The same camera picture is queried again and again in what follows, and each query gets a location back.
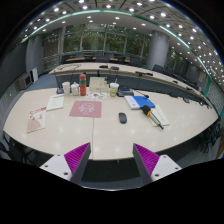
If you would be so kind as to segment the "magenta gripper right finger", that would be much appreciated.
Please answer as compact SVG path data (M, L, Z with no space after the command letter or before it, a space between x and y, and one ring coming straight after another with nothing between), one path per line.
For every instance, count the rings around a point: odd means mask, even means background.
M181 170L168 155L159 156L136 143L133 144L133 156L144 185Z

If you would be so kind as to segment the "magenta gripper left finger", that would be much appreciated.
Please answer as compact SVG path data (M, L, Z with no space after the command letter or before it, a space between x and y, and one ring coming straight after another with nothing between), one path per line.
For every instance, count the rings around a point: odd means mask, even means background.
M91 144L86 143L66 154L54 155L41 166L41 169L70 182L80 183L90 153Z

